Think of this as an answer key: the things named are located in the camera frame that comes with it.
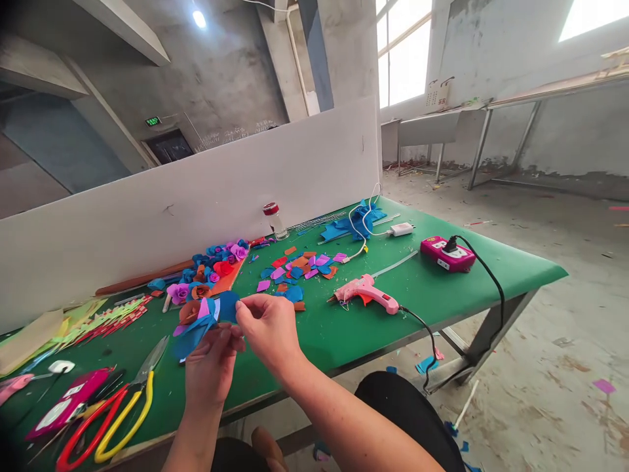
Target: scissor blade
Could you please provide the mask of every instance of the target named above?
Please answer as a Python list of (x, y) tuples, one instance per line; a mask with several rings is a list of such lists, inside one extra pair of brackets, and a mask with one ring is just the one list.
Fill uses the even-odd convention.
[(142, 364), (142, 367), (140, 367), (138, 375), (136, 375), (136, 378), (133, 379), (132, 384), (139, 384), (141, 382), (145, 382), (146, 379), (148, 379), (149, 372), (151, 372), (155, 368), (155, 366), (159, 362), (159, 359), (161, 359), (162, 354), (166, 350), (167, 344), (168, 336), (164, 336), (162, 339), (159, 340), (159, 343), (157, 343), (157, 345), (153, 348), (149, 356)]

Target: glue bottle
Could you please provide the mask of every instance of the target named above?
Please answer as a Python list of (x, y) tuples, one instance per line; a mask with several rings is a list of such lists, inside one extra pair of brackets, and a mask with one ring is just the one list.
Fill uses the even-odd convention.
[(275, 239), (281, 241), (288, 237), (288, 230), (280, 219), (280, 207), (277, 203), (271, 202), (262, 207), (264, 214), (269, 217), (269, 225), (271, 225), (271, 231), (275, 234)]

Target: hand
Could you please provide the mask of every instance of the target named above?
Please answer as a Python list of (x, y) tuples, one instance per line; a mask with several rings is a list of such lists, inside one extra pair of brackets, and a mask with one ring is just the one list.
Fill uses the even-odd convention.
[(223, 408), (234, 373), (236, 352), (244, 352), (242, 330), (219, 323), (185, 360), (185, 407), (192, 415)]
[(295, 308), (286, 298), (265, 294), (243, 298), (236, 303), (236, 320), (253, 352), (280, 382), (295, 362), (305, 360)]

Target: red scissors handle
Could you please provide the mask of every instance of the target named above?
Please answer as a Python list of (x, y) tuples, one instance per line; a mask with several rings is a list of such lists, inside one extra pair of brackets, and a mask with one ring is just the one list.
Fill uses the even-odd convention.
[[(89, 418), (83, 421), (81, 426), (76, 430), (76, 432), (68, 440), (61, 455), (57, 459), (57, 465), (55, 467), (56, 472), (73, 471), (74, 469), (79, 467), (89, 456), (92, 455), (92, 453), (98, 446), (98, 443), (100, 443), (100, 440), (105, 435), (105, 431), (107, 431), (107, 428), (109, 427), (109, 424), (111, 423), (113, 417), (116, 415), (116, 411), (118, 411), (118, 408), (120, 407), (120, 404), (122, 403), (124, 396), (126, 395), (128, 391), (127, 389), (128, 386), (129, 384), (126, 384), (124, 387), (118, 390), (118, 392), (116, 392), (114, 395), (108, 398), (107, 401), (93, 413), (93, 415), (91, 415)], [(85, 451), (79, 456), (79, 458), (76, 461), (69, 463), (68, 461), (70, 459), (70, 455), (72, 454), (72, 451), (77, 445), (77, 442), (79, 442), (79, 439), (81, 438), (81, 436), (85, 433), (88, 426), (92, 423), (92, 421), (98, 418), (98, 416), (100, 416), (105, 410), (107, 410), (107, 408), (109, 408), (110, 405), (111, 405), (111, 410), (109, 410), (109, 414), (105, 418), (105, 421), (101, 425), (100, 429), (96, 433), (96, 436), (94, 437), (90, 445), (87, 446)]]

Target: green workbench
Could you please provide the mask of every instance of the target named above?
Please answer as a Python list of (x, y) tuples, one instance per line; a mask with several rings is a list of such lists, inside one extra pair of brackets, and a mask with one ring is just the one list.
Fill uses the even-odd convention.
[[(418, 249), (421, 241), (427, 237), (439, 235), (448, 238), (453, 234), (466, 237), (494, 272), (508, 300), (504, 324), (500, 329), (499, 295), (493, 281), (478, 262), (474, 264), (470, 273), (448, 273), (418, 254), (376, 279), (377, 288), (421, 316), (433, 330), (441, 330), (444, 338), (462, 355), (461, 359), (432, 371), (430, 386), (438, 385), (453, 372), (460, 370), (458, 380), (467, 380), (480, 368), (491, 353), (491, 349), (502, 339), (537, 289), (567, 275), (553, 262), (454, 226), (406, 205), (384, 197), (380, 198), (378, 205), (389, 216), (397, 213), (401, 215), (391, 223), (377, 226), (378, 231), (375, 232), (385, 231), (391, 224), (407, 221), (416, 226), (415, 231), (411, 235), (399, 238), (373, 237), (368, 241), (368, 254), (361, 254), (345, 265), (336, 264), (339, 271), (332, 280), (327, 280), (321, 275), (308, 281), (304, 278), (299, 280), (299, 285), (305, 291), (304, 301), (307, 308), (306, 312), (297, 314), (299, 342), (304, 354), (330, 376), (346, 372), (427, 336), (426, 330), (423, 330), (413, 317), (403, 316), (402, 313), (395, 316), (387, 315), (376, 303), (370, 303), (365, 307), (360, 298), (356, 298), (346, 311), (338, 304), (326, 302), (334, 290), (346, 281), (359, 278), (365, 273), (375, 273), (396, 263), (411, 251)], [(252, 250), (248, 261), (242, 266), (233, 290), (241, 297), (254, 293), (260, 282), (261, 271), (282, 257), (284, 251), (291, 246), (296, 246), (298, 251), (315, 250), (318, 254), (325, 252), (329, 256), (334, 256), (338, 252), (351, 255), (360, 247), (361, 243), (353, 241), (351, 237), (317, 245), (317, 242), (322, 240), (320, 237), (322, 230), (323, 227), (315, 228), (302, 236), (293, 233), (288, 239), (277, 244)], [(256, 254), (259, 258), (249, 263), (251, 257)], [(272, 294), (274, 291), (275, 286), (272, 284), (267, 293)], [(112, 306), (116, 300), (141, 292), (148, 290), (144, 287), (111, 298), (103, 309)], [(162, 336), (171, 334), (178, 323), (178, 309), (162, 313), (163, 305), (163, 299), (153, 300), (147, 305), (148, 312), (125, 330), (119, 330), (106, 338), (96, 338), (79, 347), (71, 347), (35, 368), (34, 374), (45, 373), (47, 366), (57, 359), (73, 361), (77, 365), (72, 372), (60, 378), (46, 397), (36, 405), (33, 406), (33, 402), (48, 386), (48, 380), (33, 382), (0, 408), (3, 421), (11, 426), (28, 408), (33, 407), (29, 416), (16, 428), (16, 435), (13, 436), (24, 438), (80, 374), (104, 366), (117, 365), (118, 368), (123, 367), (127, 370), (126, 381), (132, 380), (153, 346)], [(448, 329), (449, 325), (489, 308), (491, 309), (481, 329), (470, 345), (465, 344)], [(177, 429), (181, 420), (185, 403), (185, 369), (172, 355), (173, 343), (174, 340), (171, 338), (155, 371), (155, 392), (151, 411), (127, 447), (171, 433)], [(250, 350), (239, 354), (232, 387), (225, 403), (223, 423), (237, 420), (281, 400), (284, 395), (279, 388), (275, 379)], [(129, 415), (110, 444), (117, 444), (128, 430), (128, 425), (135, 419), (135, 415)], [(88, 440), (93, 437), (99, 425), (100, 420), (92, 425)], [(26, 451), (28, 444), (21, 442), (20, 446), (24, 448), (27, 459), (41, 447), (37, 444)], [(60, 453), (58, 447), (54, 444), (43, 452), (34, 461), (32, 468), (52, 471), (54, 461)], [(102, 465), (88, 460), (78, 470), (92, 471), (101, 467)]]

